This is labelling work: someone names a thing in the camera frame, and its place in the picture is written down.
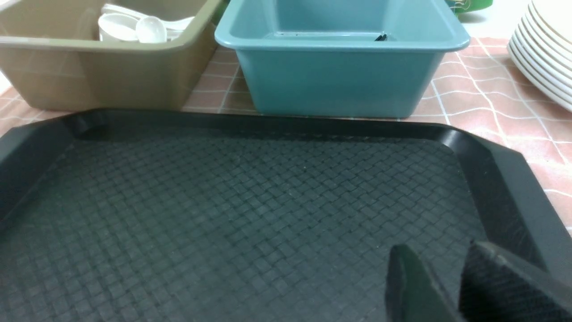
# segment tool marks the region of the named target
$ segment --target white spoon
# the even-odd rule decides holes
[[[111,3],[104,4],[103,8],[101,8],[101,13],[122,13],[126,15],[130,15],[136,19],[143,19],[148,17],[148,15],[144,13],[140,13],[139,11],[131,10],[122,6],[112,5]],[[181,20],[176,21],[164,21],[161,20],[165,28],[172,29],[172,30],[185,30],[189,23],[193,20],[194,17],[188,17]]]
[[[167,29],[162,20],[148,16],[137,22],[135,33],[139,42],[143,44],[158,44],[167,42]]]
[[[120,13],[104,14],[97,20],[101,41],[137,41],[137,19]]]

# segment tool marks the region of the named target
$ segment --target bin rim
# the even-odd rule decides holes
[[[173,52],[192,45],[198,39],[207,24],[211,22],[222,1],[223,0],[206,0],[195,18],[178,38],[161,44],[0,36],[0,48],[73,50],[78,52],[130,52],[141,54],[149,52]]]
[[[324,41],[320,44],[309,40],[249,39],[235,37],[231,29],[238,19],[237,12],[246,1],[232,0],[214,33],[216,41],[231,49],[246,50],[296,50],[321,52],[456,52],[468,47],[471,37],[444,0],[429,0],[437,8],[441,18],[452,31],[447,41]]]

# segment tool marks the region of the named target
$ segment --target green object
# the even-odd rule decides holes
[[[470,39],[443,0],[232,0],[215,38],[261,113],[341,117],[409,116]]]
[[[448,0],[449,7],[453,9],[455,14],[467,13],[477,10],[486,9],[492,6],[493,0],[463,0],[454,1]]]
[[[195,16],[175,40],[139,44],[97,40],[107,1],[20,0],[0,11],[0,69],[36,108],[179,109],[216,48],[222,1],[114,1],[168,21]]]

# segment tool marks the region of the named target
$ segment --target teal plastic tub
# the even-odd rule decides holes
[[[232,0],[215,38],[259,112],[338,117],[411,115],[470,40],[444,0]]]

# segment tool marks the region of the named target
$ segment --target beige plastic tub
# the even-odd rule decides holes
[[[164,44],[100,42],[106,2],[164,20],[195,18]],[[216,48],[221,7],[221,0],[9,0],[0,5],[0,69],[36,108],[181,108]]]

